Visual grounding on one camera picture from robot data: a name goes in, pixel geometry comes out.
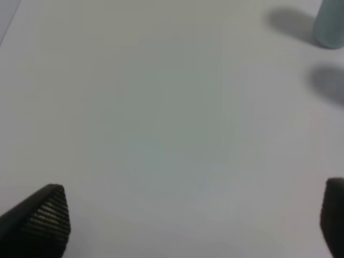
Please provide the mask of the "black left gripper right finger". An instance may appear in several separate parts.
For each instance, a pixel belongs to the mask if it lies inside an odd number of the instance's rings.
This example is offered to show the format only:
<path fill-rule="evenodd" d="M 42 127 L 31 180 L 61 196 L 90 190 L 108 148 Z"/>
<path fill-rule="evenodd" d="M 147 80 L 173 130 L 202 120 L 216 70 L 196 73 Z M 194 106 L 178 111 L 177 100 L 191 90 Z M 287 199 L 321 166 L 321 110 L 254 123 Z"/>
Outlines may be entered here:
<path fill-rule="evenodd" d="M 343 178 L 326 181 L 320 228 L 332 257 L 343 257 Z"/>

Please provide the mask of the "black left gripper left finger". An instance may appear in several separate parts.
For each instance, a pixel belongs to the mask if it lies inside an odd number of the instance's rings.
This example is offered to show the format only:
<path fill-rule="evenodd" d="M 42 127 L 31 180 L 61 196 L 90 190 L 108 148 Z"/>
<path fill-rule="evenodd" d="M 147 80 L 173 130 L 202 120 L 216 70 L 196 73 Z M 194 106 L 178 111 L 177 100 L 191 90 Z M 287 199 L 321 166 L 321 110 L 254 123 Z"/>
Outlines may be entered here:
<path fill-rule="evenodd" d="M 1 257 L 63 257 L 70 233 L 65 189 L 48 184 L 1 215 Z"/>

